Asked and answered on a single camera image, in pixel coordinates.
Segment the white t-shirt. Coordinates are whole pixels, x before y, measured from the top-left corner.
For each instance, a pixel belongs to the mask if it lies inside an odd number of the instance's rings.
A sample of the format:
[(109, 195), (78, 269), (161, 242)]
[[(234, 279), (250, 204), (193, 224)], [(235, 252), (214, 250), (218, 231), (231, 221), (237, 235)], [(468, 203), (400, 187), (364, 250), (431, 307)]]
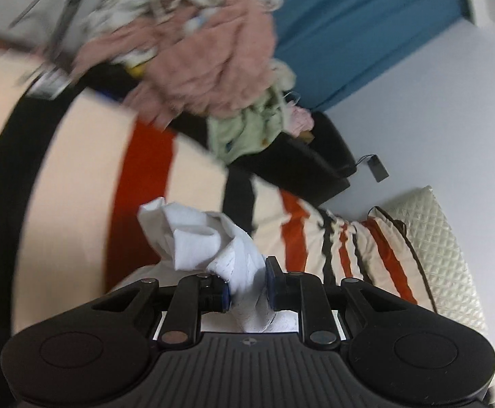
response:
[(207, 213), (160, 197), (144, 204), (138, 221), (158, 264), (139, 268), (135, 281), (155, 278), (176, 285), (191, 274), (208, 273), (229, 286), (232, 308), (201, 318), (201, 330), (225, 333), (287, 333), (298, 330), (297, 315), (271, 309), (265, 282), (265, 258), (249, 235), (221, 213)]

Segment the striped pillow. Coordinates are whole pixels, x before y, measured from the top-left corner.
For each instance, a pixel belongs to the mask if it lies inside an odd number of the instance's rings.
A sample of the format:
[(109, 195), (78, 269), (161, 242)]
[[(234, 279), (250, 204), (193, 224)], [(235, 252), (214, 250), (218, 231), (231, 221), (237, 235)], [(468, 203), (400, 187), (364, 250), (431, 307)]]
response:
[(355, 278), (431, 311), (437, 306), (402, 223), (375, 207), (347, 221), (298, 200), (256, 219), (253, 239), (287, 272), (320, 277), (326, 285)]

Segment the black sofa chair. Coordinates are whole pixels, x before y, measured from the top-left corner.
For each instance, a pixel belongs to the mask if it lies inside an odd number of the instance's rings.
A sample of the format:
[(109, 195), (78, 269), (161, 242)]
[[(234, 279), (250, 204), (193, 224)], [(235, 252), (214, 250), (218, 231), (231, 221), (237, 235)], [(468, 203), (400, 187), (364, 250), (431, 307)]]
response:
[(322, 112), (311, 113), (313, 139), (286, 133), (263, 151), (239, 157), (233, 165), (251, 172), (312, 205), (320, 206), (350, 186), (355, 158), (338, 129)]

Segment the beige quilted headboard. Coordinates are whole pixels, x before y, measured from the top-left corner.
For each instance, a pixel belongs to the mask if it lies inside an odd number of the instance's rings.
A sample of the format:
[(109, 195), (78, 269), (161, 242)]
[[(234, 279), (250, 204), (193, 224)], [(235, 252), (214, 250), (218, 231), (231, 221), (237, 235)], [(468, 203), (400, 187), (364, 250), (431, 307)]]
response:
[(473, 276), (433, 189), (415, 189), (384, 204), (383, 209), (405, 224), (438, 313), (486, 335)]

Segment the green garment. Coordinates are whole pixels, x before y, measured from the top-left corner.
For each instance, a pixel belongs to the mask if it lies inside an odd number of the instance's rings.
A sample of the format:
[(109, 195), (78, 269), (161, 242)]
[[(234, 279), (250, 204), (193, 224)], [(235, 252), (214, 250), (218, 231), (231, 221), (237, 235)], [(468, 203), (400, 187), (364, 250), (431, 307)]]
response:
[(239, 157), (260, 153), (281, 133), (288, 133), (291, 109), (284, 93), (270, 86), (263, 94), (231, 118), (207, 118), (208, 148), (224, 164)]

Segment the small pink garment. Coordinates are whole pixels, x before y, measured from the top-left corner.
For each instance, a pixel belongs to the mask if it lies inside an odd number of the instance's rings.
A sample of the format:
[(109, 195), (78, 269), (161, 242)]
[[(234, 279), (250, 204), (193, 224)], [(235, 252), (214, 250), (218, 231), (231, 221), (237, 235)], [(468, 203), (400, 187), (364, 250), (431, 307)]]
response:
[(287, 131), (290, 135), (298, 136), (310, 132), (314, 127), (314, 119), (308, 109), (299, 106), (289, 108)]

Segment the striped cream red black blanket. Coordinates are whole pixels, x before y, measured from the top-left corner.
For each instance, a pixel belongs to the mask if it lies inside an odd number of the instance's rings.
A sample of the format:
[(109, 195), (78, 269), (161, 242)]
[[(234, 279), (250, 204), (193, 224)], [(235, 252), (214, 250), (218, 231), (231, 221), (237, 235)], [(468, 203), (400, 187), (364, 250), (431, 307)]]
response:
[(20, 211), (19, 245), (0, 266), (1, 311), (12, 333), (102, 296), (158, 254), (137, 214), (156, 198), (227, 214), (286, 270), (322, 275), (324, 224), (310, 204), (241, 170), (225, 169), (190, 139), (160, 132), (92, 91), (13, 111), (38, 68), (0, 52), (0, 210)]

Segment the pink fluffy blanket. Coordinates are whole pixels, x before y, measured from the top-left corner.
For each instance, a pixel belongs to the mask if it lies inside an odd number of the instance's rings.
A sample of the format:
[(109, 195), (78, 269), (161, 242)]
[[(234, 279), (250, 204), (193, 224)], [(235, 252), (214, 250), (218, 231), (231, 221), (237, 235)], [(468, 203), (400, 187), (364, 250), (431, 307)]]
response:
[(184, 110), (234, 116), (272, 85), (272, 14), (259, 0), (224, 0), (201, 27), (186, 32), (200, 14), (194, 5), (183, 4), (163, 22), (138, 17), (85, 43), (71, 74), (80, 78), (122, 54), (154, 50), (141, 82), (124, 100), (144, 122), (165, 128)]

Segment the right blue curtain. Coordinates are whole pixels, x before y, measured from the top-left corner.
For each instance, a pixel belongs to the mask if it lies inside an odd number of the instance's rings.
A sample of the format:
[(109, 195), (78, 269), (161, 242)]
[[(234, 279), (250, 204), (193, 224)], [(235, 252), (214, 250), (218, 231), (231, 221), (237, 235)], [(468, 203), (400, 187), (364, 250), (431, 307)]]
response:
[(467, 0), (284, 0), (275, 55), (308, 109), (329, 109), (470, 14)]

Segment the black wall socket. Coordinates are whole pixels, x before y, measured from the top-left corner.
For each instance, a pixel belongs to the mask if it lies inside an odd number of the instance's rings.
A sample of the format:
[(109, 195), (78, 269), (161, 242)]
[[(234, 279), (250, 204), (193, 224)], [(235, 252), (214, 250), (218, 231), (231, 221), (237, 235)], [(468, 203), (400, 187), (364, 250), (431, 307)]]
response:
[(383, 182), (390, 176), (378, 155), (372, 155), (366, 164), (368, 165), (368, 168), (376, 182)]

